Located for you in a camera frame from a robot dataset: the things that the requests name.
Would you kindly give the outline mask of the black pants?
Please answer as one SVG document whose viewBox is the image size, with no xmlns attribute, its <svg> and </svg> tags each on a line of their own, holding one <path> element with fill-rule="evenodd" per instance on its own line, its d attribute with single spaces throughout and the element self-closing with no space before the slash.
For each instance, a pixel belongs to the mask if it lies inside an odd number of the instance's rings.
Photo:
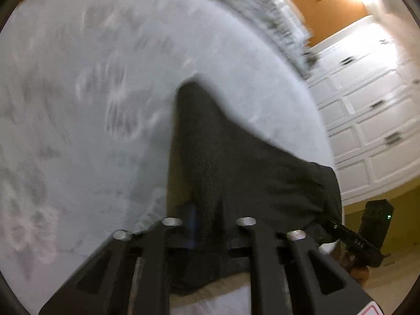
<svg viewBox="0 0 420 315">
<path fill-rule="evenodd" d="M 321 218 L 340 222 L 342 201 L 334 170 L 302 160 L 229 119 L 207 88 L 193 80 L 177 91 L 181 170 L 196 206 L 197 252 L 170 264 L 171 289 L 191 294 L 245 272 L 226 247 L 242 217 L 272 233 L 304 230 L 319 245 L 332 243 Z"/>
</svg>

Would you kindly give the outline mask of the black floor appliance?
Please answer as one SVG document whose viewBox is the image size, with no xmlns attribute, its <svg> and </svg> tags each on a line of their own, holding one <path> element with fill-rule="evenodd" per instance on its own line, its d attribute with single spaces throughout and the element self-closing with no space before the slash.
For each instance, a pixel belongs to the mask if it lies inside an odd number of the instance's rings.
<svg viewBox="0 0 420 315">
<path fill-rule="evenodd" d="M 394 206 L 386 199 L 368 201 L 358 234 L 378 250 L 387 236 Z"/>
</svg>

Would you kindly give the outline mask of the white wardrobe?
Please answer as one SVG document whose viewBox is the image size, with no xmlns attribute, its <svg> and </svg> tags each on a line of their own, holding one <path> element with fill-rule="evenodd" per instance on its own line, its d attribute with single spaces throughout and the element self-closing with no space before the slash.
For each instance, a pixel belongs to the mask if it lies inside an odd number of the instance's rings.
<svg viewBox="0 0 420 315">
<path fill-rule="evenodd" d="M 345 205 L 419 177 L 419 60 L 372 16 L 314 46 L 307 81 Z"/>
</svg>

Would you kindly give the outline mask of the grey butterfly bedspread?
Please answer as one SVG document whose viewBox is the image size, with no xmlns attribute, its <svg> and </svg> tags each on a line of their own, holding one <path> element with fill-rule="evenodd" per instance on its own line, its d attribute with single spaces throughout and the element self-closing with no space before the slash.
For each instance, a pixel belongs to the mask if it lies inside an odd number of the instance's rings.
<svg viewBox="0 0 420 315">
<path fill-rule="evenodd" d="M 178 86 L 332 166 L 303 78 L 220 0 L 26 0 L 1 31 L 1 272 L 37 314 L 117 229 L 166 214 Z"/>
</svg>

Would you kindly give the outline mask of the grey ruffled duvet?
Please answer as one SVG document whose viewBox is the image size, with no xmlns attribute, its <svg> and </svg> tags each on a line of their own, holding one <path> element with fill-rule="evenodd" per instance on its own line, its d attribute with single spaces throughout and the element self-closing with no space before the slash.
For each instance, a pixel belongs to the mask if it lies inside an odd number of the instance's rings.
<svg viewBox="0 0 420 315">
<path fill-rule="evenodd" d="M 318 56 L 310 49 L 311 31 L 291 0 L 222 0 L 251 22 L 303 77 L 311 76 Z"/>
</svg>

